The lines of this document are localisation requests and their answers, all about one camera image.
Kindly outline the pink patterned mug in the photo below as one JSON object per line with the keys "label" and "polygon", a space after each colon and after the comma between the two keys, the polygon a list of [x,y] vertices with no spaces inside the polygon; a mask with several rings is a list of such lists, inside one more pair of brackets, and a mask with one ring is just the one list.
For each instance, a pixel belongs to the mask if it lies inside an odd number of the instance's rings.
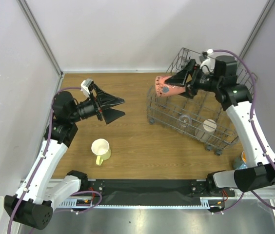
{"label": "pink patterned mug", "polygon": [[169,97],[179,95],[186,91],[185,87],[166,84],[165,81],[171,76],[157,76],[155,78],[155,92],[157,97]]}

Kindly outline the clear plastic cup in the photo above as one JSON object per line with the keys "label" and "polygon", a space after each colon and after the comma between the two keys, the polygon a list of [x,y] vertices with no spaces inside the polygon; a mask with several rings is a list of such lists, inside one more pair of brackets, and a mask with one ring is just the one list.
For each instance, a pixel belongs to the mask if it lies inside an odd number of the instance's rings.
{"label": "clear plastic cup", "polygon": [[188,115],[181,115],[178,118],[178,123],[177,123],[177,131],[181,134],[186,133],[188,130],[190,130],[192,125],[192,119]]}

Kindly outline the yellow mug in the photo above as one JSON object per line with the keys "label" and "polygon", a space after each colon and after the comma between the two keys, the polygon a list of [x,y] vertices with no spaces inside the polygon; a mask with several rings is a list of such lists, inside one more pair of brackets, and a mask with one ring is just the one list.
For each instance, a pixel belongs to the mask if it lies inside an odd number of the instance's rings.
{"label": "yellow mug", "polygon": [[111,156],[110,144],[105,139],[97,139],[91,145],[91,151],[96,156],[96,165],[100,166],[103,161]]}

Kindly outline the beige plastic cup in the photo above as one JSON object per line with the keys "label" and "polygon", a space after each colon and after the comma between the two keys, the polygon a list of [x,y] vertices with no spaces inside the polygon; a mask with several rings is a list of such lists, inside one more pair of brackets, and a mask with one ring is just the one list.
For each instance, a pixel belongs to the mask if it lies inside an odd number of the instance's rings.
{"label": "beige plastic cup", "polygon": [[214,134],[216,128],[216,122],[212,119],[207,119],[196,128],[194,136],[199,141],[206,142]]}

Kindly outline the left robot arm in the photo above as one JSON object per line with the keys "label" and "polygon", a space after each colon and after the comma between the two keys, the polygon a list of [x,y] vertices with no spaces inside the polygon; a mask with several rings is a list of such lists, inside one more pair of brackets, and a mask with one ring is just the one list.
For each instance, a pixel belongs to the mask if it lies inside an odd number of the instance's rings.
{"label": "left robot arm", "polygon": [[62,88],[54,95],[37,159],[15,194],[4,198],[4,209],[10,217],[9,234],[13,222],[43,230],[54,210],[70,196],[89,194],[102,200],[101,193],[90,189],[87,174],[79,171],[68,172],[60,183],[47,189],[53,172],[78,131],[77,122],[97,117],[109,124],[125,116],[123,111],[114,109],[124,104],[124,99],[103,91],[93,80],[84,80],[76,89],[85,95],[84,101],[76,101],[70,93],[72,87]]}

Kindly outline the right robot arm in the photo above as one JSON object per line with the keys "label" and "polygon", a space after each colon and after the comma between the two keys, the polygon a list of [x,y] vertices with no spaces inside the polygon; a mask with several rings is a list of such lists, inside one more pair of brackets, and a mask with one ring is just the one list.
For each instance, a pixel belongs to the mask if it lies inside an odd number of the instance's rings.
{"label": "right robot arm", "polygon": [[225,187],[249,192],[275,185],[275,153],[255,115],[255,96],[246,85],[237,82],[237,61],[234,57],[216,57],[212,71],[206,63],[198,65],[195,59],[191,59],[165,83],[181,87],[189,97],[196,95],[198,90],[213,92],[242,143],[247,168],[212,173],[212,179],[206,183],[208,194],[217,196]]}

